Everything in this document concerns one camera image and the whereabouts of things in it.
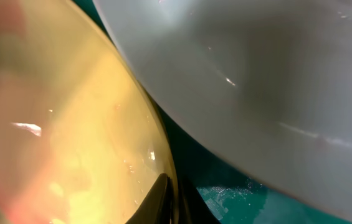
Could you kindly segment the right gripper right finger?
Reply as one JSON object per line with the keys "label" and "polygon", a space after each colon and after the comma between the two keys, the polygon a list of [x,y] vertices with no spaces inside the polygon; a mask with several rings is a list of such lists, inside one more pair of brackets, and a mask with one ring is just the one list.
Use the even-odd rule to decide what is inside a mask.
{"label": "right gripper right finger", "polygon": [[183,178],[179,187],[179,224],[220,224],[193,183]]}

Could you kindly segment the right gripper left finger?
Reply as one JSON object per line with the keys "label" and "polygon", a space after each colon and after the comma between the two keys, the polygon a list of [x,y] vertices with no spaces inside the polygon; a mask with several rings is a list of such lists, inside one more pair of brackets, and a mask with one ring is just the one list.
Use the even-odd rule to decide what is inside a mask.
{"label": "right gripper left finger", "polygon": [[172,184],[165,173],[158,176],[152,188],[126,224],[170,224]]}

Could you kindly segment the yellow-green plate bottom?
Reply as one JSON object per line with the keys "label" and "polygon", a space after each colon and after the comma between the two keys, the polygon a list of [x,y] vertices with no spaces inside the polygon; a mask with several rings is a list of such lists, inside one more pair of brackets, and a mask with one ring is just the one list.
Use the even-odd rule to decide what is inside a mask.
{"label": "yellow-green plate bottom", "polygon": [[156,108],[73,1],[0,1],[0,223],[126,223],[178,187]]}

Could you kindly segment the light blue plate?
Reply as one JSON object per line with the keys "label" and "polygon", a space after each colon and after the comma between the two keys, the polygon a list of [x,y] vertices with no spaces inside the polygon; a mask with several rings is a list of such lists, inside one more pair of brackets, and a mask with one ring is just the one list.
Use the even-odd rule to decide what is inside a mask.
{"label": "light blue plate", "polygon": [[352,0],[95,7],[135,77],[197,142],[352,222]]}

